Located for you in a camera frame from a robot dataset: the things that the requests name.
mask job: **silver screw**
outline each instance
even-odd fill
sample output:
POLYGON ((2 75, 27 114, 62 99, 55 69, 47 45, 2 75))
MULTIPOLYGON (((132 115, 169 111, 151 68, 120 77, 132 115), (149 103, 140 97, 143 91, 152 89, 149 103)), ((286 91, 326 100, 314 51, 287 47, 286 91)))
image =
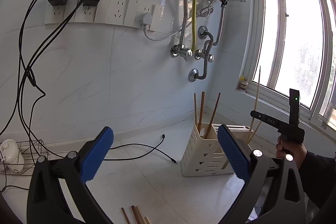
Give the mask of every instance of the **silver screw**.
POLYGON ((44 162, 45 160, 45 156, 39 156, 39 158, 37 159, 38 162, 44 162))
POLYGON ((68 153, 68 158, 69 159, 74 159, 77 156, 77 152, 76 151, 71 151, 68 153))
POLYGON ((256 157, 261 157, 263 155, 263 152, 261 152, 260 150, 256 149, 253 151, 253 155, 255 155, 256 157))
POLYGON ((291 154, 286 154, 286 160, 292 161, 293 160, 293 156, 291 154))

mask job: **wall socket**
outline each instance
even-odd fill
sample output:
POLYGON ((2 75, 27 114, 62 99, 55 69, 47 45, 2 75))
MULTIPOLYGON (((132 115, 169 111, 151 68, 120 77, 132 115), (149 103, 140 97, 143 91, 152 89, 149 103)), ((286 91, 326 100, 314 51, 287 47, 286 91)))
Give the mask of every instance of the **wall socket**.
POLYGON ((133 27, 142 29, 142 26, 140 25, 141 16, 145 13, 151 13, 153 17, 155 5, 146 0, 139 0, 138 3, 139 5, 136 11, 133 27))
POLYGON ((83 6, 77 9, 74 22, 94 23, 97 6, 83 6))
POLYGON ((96 16, 94 18, 95 23, 106 23, 106 15, 108 13, 109 5, 110 0, 100 0, 98 2, 96 16))
POLYGON ((62 23, 64 12, 65 12, 65 5, 52 6, 49 2, 47 2, 44 24, 62 23))
POLYGON ((129 0, 110 0, 106 24, 124 25, 129 0))
MULTIPOLYGON (((68 15, 70 15, 70 13, 76 8, 78 4, 78 0, 67 0, 67 4, 65 6, 65 11, 64 11, 64 19, 66 19, 68 17, 68 15)), ((75 16, 73 16, 69 23, 74 22, 75 16)))
MULTIPOLYGON (((64 6, 51 6, 47 3, 44 23, 61 23, 78 2, 79 0, 67 0, 64 6)), ((100 0, 97 6, 81 5, 69 23, 105 23, 142 29, 140 18, 145 13, 150 13, 153 19, 149 30, 159 31, 163 7, 147 0, 100 0)))

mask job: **human hand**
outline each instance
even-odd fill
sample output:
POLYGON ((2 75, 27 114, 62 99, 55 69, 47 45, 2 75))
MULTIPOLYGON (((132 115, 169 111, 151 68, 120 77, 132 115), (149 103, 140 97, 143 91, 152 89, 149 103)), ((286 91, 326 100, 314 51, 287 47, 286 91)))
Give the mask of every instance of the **human hand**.
POLYGON ((305 148, 305 146, 303 144, 297 144, 282 140, 281 137, 279 137, 278 144, 276 145, 277 158, 283 158, 286 155, 285 151, 281 151, 283 148, 293 153, 296 166, 298 169, 300 169, 307 155, 307 149, 305 148))

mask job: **white ceramic pot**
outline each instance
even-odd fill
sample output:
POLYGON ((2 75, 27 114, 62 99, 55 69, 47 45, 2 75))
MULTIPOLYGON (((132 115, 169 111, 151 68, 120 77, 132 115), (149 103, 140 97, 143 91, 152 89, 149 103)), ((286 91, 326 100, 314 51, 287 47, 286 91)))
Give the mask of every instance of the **white ceramic pot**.
POLYGON ((0 146, 0 151, 4 157, 5 164, 14 174, 22 171, 25 161, 14 140, 8 139, 4 141, 0 146))

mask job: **black charging cable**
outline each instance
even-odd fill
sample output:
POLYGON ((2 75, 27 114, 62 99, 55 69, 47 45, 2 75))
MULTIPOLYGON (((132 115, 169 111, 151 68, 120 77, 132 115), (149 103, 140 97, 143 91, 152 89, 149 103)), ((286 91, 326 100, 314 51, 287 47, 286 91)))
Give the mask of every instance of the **black charging cable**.
POLYGON ((162 154, 166 155, 168 158, 170 158, 170 160, 171 160, 173 163, 177 163, 177 161, 174 160, 171 156, 168 156, 165 152, 163 152, 163 151, 157 149, 157 147, 163 142, 163 140, 165 139, 165 137, 166 137, 166 136, 163 134, 163 135, 162 135, 162 140, 161 140, 161 142, 160 142, 157 146, 155 146, 155 147, 150 146, 150 145, 146 145, 146 144, 142 144, 142 143, 129 143, 129 144, 123 144, 123 145, 119 145, 119 146, 110 148, 110 150, 113 150, 113 149, 117 149, 117 148, 124 147, 124 146, 128 146, 128 145, 140 145, 140 146, 146 146, 146 147, 150 147, 150 148, 152 148, 151 151, 149 151, 149 152, 147 152, 146 154, 141 155, 141 156, 139 156, 139 157, 134 157, 134 158, 129 158, 129 159, 104 159, 104 160, 136 160, 136 159, 142 158, 142 157, 144 157, 144 156, 147 156, 149 153, 153 152, 154 150, 157 150, 157 151, 161 152, 162 154))

